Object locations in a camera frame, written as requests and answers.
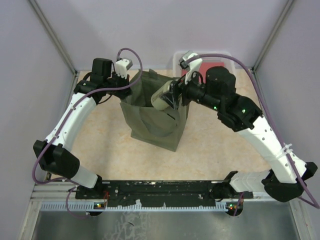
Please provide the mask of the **green bottle beige cap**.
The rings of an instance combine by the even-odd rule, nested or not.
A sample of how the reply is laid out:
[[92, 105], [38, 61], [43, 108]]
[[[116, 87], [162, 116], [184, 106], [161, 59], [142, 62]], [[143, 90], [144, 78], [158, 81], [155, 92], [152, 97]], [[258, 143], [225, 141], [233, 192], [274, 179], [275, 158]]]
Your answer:
[[174, 93], [173, 91], [170, 90], [172, 81], [173, 80], [167, 81], [151, 96], [151, 99], [150, 99], [151, 104], [156, 110], [163, 111], [166, 108], [170, 107], [164, 100], [162, 100], [162, 95], [166, 92]]

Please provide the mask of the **green canvas bag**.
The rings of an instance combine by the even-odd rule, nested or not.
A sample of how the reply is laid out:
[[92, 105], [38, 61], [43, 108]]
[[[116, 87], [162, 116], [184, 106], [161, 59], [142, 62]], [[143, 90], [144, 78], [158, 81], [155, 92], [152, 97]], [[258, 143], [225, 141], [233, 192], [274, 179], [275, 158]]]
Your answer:
[[175, 152], [190, 106], [180, 105], [177, 110], [167, 107], [160, 111], [151, 103], [152, 95], [172, 79], [152, 69], [143, 71], [141, 79], [131, 87], [132, 94], [122, 99], [120, 106], [132, 138]]

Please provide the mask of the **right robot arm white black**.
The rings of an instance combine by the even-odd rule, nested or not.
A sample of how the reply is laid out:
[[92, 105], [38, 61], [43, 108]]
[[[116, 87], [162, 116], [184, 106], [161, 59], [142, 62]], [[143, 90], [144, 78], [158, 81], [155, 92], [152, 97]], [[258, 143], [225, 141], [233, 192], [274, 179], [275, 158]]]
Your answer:
[[262, 172], [231, 172], [223, 185], [227, 197], [262, 192], [285, 203], [306, 192], [305, 180], [315, 174], [317, 165], [299, 159], [289, 145], [279, 142], [258, 105], [236, 92], [236, 77], [227, 68], [211, 67], [205, 76], [194, 71], [189, 82], [185, 79], [184, 75], [169, 81], [160, 99], [173, 109], [193, 101], [216, 111], [218, 120], [247, 140], [270, 166]]

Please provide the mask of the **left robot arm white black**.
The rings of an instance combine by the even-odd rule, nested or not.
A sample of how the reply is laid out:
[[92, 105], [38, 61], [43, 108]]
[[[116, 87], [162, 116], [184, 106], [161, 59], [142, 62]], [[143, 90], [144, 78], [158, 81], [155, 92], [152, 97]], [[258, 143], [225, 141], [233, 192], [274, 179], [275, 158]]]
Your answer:
[[130, 92], [128, 70], [132, 65], [128, 58], [118, 58], [116, 62], [94, 59], [91, 72], [76, 85], [58, 124], [45, 140], [37, 140], [33, 145], [37, 164], [42, 170], [85, 187], [87, 194], [95, 199], [104, 192], [101, 179], [81, 166], [71, 150], [86, 118], [106, 94], [123, 97]]

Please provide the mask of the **red folded cloth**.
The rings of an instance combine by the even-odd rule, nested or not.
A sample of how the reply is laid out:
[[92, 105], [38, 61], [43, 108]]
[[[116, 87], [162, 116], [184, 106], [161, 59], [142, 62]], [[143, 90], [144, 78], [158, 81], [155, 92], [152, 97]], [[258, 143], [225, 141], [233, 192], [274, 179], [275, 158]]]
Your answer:
[[225, 66], [225, 63], [223, 61], [203, 61], [199, 68], [199, 72], [202, 75], [205, 75], [207, 70], [212, 67], [224, 67], [224, 66]]

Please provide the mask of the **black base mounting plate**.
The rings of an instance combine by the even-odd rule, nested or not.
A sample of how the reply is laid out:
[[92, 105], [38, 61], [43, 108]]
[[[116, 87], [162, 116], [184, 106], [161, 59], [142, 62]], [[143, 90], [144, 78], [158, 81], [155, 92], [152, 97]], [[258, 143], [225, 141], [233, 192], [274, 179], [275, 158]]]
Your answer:
[[252, 199], [254, 194], [237, 193], [226, 181], [212, 180], [110, 180], [94, 188], [78, 186], [76, 200], [93, 200], [94, 209], [200, 209], [217, 207], [226, 200]]

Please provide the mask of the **aluminium front rail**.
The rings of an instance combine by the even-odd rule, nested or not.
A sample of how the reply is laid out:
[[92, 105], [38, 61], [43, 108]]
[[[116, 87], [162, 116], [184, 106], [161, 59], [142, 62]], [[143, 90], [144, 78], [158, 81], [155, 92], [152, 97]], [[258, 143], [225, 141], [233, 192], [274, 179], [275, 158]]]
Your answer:
[[261, 191], [236, 192], [223, 181], [103, 181], [99, 189], [69, 182], [35, 185], [31, 201], [43, 211], [86, 212], [223, 212], [238, 216], [245, 201], [288, 202], [297, 197], [292, 187], [271, 184]]

